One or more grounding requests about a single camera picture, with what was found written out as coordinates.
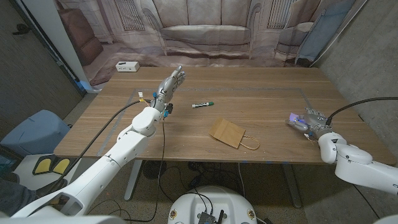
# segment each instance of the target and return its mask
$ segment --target robotic arm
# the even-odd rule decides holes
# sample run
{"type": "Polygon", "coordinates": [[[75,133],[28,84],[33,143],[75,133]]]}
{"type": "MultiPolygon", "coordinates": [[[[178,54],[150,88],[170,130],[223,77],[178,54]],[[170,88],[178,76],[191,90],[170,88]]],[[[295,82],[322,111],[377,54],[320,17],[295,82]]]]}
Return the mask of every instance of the robotic arm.
{"type": "Polygon", "coordinates": [[[173,92],[185,79],[181,69],[179,66],[171,76],[163,80],[151,106],[145,107],[132,120],[132,124],[120,132],[116,144],[103,157],[70,185],[28,204],[11,218],[84,215],[122,166],[148,146],[149,138],[156,132],[154,123],[160,121],[173,92]],[[58,208],[51,206],[59,200],[67,202],[58,208]]]}
{"type": "Polygon", "coordinates": [[[335,174],[342,180],[392,194],[398,194],[398,168],[373,161],[368,152],[347,144],[339,134],[326,125],[325,116],[310,108],[307,114],[286,120],[309,139],[317,140],[323,162],[336,163],[335,174]]]}

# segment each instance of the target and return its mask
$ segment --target printed backdrop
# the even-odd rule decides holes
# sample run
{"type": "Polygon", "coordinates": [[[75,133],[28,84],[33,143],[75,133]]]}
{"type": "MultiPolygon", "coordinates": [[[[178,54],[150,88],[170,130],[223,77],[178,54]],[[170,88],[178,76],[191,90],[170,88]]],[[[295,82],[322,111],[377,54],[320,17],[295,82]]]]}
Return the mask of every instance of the printed backdrop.
{"type": "Polygon", "coordinates": [[[54,1],[61,10],[80,9],[102,44],[123,45],[94,77],[97,85],[118,61],[309,66],[366,0],[54,1]]]}

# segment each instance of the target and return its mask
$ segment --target white power strip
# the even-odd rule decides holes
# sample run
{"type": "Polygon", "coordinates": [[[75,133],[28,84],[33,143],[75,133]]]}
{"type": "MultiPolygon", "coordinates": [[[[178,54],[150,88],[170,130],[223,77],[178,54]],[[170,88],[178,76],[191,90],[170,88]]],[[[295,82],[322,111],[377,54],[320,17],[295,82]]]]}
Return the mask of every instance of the white power strip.
{"type": "Polygon", "coordinates": [[[138,62],[118,62],[116,64],[118,72],[136,72],[138,71],[138,68],[138,62]]]}

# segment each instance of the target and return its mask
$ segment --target brown paper bag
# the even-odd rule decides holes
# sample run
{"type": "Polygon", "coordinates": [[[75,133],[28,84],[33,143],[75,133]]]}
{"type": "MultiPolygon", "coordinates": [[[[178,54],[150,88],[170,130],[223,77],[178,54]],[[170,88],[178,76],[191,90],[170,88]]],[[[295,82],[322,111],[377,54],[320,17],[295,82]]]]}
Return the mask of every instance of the brown paper bag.
{"type": "Polygon", "coordinates": [[[246,131],[245,129],[239,127],[238,125],[232,122],[225,120],[224,118],[217,118],[217,120],[214,122],[213,126],[209,130],[209,134],[214,138],[216,138],[217,140],[220,140],[221,142],[235,149],[239,147],[239,144],[248,149],[252,150],[258,149],[258,147],[260,147],[260,142],[253,137],[244,135],[245,131],[246,131]],[[257,141],[258,146],[255,148],[245,146],[244,144],[241,143],[243,136],[257,141]]]}

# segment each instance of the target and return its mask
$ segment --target paper bag handle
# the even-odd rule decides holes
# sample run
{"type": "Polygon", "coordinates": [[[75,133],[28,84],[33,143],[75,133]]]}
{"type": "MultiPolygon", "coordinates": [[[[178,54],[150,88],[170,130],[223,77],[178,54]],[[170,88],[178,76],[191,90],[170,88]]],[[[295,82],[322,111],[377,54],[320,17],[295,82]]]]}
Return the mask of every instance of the paper bag handle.
{"type": "Polygon", "coordinates": [[[257,147],[249,147],[249,146],[247,146],[247,145],[245,145],[245,144],[242,144],[242,143],[240,142],[239,144],[241,144],[242,146],[244,146],[244,147],[246,147],[246,148],[248,148],[248,149],[250,149],[250,150],[256,150],[256,149],[258,149],[258,148],[260,147],[260,142],[259,142],[257,139],[255,139],[254,137],[252,137],[252,136],[247,136],[247,135],[243,135],[243,137],[246,137],[246,138],[248,138],[248,139],[253,139],[253,140],[255,140],[255,141],[258,143],[258,145],[257,145],[257,147]]]}

